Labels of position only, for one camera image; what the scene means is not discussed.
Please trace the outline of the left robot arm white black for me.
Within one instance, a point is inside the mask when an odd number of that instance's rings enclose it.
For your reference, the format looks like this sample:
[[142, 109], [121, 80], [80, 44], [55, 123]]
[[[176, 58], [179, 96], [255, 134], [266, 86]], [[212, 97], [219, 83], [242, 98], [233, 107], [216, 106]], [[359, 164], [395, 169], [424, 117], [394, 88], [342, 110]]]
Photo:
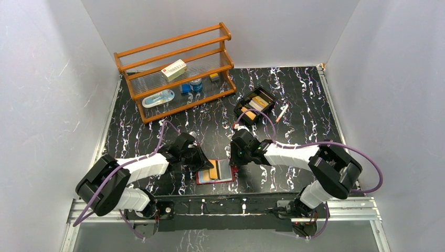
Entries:
[[143, 188], [130, 188], [133, 182], [160, 176], [185, 166], [193, 172], [213, 168], [192, 134], [181, 133], [175, 141], [154, 154], [117, 160], [100, 157], [75, 188], [77, 195], [97, 216], [113, 210], [133, 210], [143, 218], [157, 213], [157, 200]]

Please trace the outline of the orange wooden shelf rack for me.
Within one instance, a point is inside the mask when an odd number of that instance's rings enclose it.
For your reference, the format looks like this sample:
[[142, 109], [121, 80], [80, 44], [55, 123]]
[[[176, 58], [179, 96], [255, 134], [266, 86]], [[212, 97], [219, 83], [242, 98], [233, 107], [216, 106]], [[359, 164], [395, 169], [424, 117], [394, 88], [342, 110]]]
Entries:
[[236, 92], [229, 77], [234, 62], [226, 49], [232, 38], [217, 25], [114, 53], [143, 123]]

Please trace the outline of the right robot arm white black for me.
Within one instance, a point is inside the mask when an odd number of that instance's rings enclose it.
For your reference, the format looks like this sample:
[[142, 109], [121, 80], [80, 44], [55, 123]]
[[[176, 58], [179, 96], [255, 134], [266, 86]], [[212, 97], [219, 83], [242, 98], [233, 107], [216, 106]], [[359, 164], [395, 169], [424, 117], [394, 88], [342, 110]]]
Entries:
[[230, 164], [251, 162], [267, 166], [292, 166], [311, 171], [315, 181], [295, 200], [296, 212], [310, 217], [321, 203], [332, 198], [347, 199], [363, 168], [338, 143], [327, 141], [309, 146], [259, 141], [247, 129], [237, 130], [230, 143]]

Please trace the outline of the small yellow black block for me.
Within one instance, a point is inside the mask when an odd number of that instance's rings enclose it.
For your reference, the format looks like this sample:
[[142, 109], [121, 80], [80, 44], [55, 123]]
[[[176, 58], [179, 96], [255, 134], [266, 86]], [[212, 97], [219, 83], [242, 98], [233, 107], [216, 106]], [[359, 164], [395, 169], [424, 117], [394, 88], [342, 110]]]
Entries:
[[220, 75], [219, 73], [213, 73], [209, 75], [209, 79], [212, 83], [216, 83], [220, 81]]

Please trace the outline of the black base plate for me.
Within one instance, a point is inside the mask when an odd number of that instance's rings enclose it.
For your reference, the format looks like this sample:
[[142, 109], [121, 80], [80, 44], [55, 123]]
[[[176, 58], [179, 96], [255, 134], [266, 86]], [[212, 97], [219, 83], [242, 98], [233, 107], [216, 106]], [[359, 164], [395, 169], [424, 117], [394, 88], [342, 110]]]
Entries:
[[159, 232], [179, 230], [271, 229], [313, 235], [317, 222], [328, 216], [324, 205], [314, 210], [295, 208], [297, 193], [247, 193], [221, 195], [157, 196], [157, 213], [144, 218], [125, 210], [124, 216], [138, 224], [154, 224]]

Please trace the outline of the gold card in tray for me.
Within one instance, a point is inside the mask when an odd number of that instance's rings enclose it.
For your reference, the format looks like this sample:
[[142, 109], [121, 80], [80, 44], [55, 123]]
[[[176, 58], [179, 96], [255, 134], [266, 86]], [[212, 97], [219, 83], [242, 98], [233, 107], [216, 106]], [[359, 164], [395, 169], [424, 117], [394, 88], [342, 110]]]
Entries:
[[245, 116], [247, 116], [250, 120], [254, 120], [256, 117], [256, 114], [252, 111], [247, 111], [247, 109], [242, 108], [242, 111], [245, 112]]

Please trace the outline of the red card holder wallet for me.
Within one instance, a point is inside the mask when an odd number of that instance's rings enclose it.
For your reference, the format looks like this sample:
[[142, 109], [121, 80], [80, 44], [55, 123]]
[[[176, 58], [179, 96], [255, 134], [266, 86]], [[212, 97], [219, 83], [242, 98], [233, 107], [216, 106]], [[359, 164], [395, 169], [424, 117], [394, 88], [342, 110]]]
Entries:
[[228, 183], [235, 180], [238, 167], [230, 165], [229, 159], [210, 160], [213, 168], [197, 172], [197, 185]]

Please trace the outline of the white blue blister pack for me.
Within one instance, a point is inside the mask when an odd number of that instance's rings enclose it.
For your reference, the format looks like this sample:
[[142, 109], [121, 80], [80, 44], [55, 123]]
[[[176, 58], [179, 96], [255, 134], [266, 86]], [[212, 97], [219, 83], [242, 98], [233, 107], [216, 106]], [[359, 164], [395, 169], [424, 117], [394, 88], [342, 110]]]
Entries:
[[158, 93], [145, 97], [142, 100], [142, 106], [144, 108], [152, 108], [159, 106], [164, 103], [168, 103], [175, 98], [175, 93], [173, 90], [166, 89]]

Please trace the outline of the white orange pen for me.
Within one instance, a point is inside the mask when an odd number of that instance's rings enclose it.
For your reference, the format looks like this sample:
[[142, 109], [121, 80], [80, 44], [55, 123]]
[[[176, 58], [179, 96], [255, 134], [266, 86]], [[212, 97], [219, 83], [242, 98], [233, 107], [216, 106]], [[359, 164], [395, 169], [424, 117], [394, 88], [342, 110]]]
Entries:
[[281, 118], [283, 117], [283, 115], [284, 115], [284, 114], [286, 113], [286, 111], [288, 110], [288, 107], [289, 107], [289, 105], [286, 104], [286, 105], [282, 108], [280, 114], [279, 114], [279, 115], [277, 116], [277, 118], [276, 118], [276, 123], [279, 123], [279, 121], [281, 120]]

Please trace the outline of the small blue box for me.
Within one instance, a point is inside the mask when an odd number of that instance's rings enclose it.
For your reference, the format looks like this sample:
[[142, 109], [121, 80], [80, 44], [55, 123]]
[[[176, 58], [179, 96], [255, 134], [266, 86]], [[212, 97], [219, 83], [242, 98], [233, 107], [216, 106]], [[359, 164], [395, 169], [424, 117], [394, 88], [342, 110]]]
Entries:
[[180, 92], [181, 92], [182, 95], [186, 95], [186, 94], [188, 94], [188, 93], [190, 93], [192, 91], [192, 89], [191, 89], [191, 87], [190, 87], [190, 85], [188, 83], [181, 84], [179, 86], [179, 89], [180, 89]]

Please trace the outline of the gold credit card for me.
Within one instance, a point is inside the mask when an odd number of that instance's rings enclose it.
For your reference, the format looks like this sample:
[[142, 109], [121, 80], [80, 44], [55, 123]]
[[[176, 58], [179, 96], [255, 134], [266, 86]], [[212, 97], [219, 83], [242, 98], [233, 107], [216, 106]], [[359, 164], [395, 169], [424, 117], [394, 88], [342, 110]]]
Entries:
[[199, 183], [208, 183], [212, 179], [210, 178], [210, 172], [209, 170], [203, 170], [198, 172], [198, 181]]
[[213, 167], [209, 169], [209, 178], [212, 180], [219, 179], [218, 164], [215, 160], [211, 161]]

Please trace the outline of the white cardboard box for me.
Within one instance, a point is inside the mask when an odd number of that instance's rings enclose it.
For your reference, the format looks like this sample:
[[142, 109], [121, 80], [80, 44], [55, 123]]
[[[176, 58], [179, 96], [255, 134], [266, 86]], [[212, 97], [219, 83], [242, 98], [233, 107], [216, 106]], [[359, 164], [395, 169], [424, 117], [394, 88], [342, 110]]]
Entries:
[[187, 64], [179, 59], [172, 64], [168, 65], [167, 67], [163, 68], [161, 70], [161, 73], [163, 77], [168, 82], [172, 82], [176, 78], [178, 78], [180, 75], [184, 74], [188, 70]]

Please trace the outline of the black plastic card tray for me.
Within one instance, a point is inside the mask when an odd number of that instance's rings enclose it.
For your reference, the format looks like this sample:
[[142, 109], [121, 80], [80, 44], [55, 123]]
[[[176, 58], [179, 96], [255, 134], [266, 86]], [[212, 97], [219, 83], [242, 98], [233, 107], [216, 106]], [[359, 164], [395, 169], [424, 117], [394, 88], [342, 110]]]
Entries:
[[[254, 109], [263, 112], [268, 115], [277, 99], [275, 96], [266, 90], [264, 87], [259, 86], [253, 89], [251, 92], [244, 95], [235, 105], [234, 114], [239, 117], [243, 112]], [[245, 125], [252, 126], [257, 123], [263, 117], [262, 114], [254, 111], [247, 111], [240, 119]]]

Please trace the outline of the blue white round tin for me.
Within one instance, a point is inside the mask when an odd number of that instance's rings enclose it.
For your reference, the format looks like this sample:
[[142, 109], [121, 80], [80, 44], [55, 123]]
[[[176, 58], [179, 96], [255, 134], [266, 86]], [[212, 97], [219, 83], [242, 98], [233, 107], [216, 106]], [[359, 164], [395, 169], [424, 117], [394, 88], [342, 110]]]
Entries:
[[202, 84], [202, 78], [194, 79], [189, 82], [190, 88], [193, 92], [200, 92], [202, 91], [203, 84]]

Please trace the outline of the white card stack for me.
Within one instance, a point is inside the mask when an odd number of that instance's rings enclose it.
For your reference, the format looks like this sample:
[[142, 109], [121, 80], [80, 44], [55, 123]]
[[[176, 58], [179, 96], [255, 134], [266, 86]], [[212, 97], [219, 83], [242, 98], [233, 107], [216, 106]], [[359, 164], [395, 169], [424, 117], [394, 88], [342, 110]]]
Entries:
[[255, 96], [253, 98], [251, 98], [251, 100], [248, 102], [248, 105], [251, 106], [253, 109], [262, 111], [265, 108], [268, 107], [270, 103], [267, 102], [265, 99], [263, 99], [260, 96]]

